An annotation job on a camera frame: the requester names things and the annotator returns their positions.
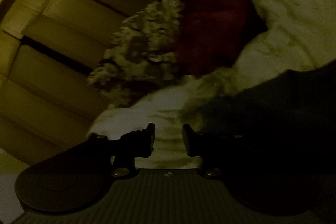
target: patterned blanket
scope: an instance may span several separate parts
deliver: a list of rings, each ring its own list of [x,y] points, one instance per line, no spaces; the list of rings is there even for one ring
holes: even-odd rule
[[[173,44],[179,31],[180,0],[152,0],[122,22],[111,38],[89,85],[115,107],[128,107],[144,95],[179,80]]]

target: black device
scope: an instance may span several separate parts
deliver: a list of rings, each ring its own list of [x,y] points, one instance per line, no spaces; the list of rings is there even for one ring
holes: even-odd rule
[[[205,201],[218,210],[201,223],[222,223],[228,192],[245,206],[275,216],[309,210],[320,193],[314,175],[278,174],[279,159],[251,168],[260,155],[243,135],[199,134],[187,124],[182,134],[188,155],[202,157],[199,169],[135,168],[135,157],[149,157],[153,151],[152,123],[120,140],[92,134],[86,142],[30,166],[16,180],[25,213],[13,224],[186,223]],[[240,156],[233,159],[233,151]],[[275,168],[265,171],[270,162]],[[208,215],[198,213],[200,219]]]

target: red blanket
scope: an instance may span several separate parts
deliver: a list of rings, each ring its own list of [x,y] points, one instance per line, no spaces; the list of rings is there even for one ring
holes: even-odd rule
[[[175,53],[186,74],[201,77],[231,67],[244,46],[267,29],[251,0],[182,1]]]

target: bed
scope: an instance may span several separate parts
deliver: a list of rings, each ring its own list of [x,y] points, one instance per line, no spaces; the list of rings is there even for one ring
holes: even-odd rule
[[[336,0],[252,0],[268,30],[252,39],[232,68],[221,67],[201,78],[185,75],[178,83],[147,90],[131,106],[111,105],[89,132],[119,139],[121,135],[156,125],[154,152],[136,158],[137,168],[197,168],[200,158],[188,157],[182,125],[200,130],[197,108],[217,95],[231,95],[271,80],[286,70],[310,71],[336,58]]]

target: dark fabric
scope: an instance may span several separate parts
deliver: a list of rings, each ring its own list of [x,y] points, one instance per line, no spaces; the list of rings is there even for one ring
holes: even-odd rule
[[[300,157],[329,173],[336,159],[335,74],[336,61],[309,72],[289,70],[235,97],[218,97],[199,109],[206,120],[200,133],[241,134],[265,156]]]
[[[185,74],[201,77],[231,67],[244,46],[267,30],[251,0],[181,0],[175,53]]]

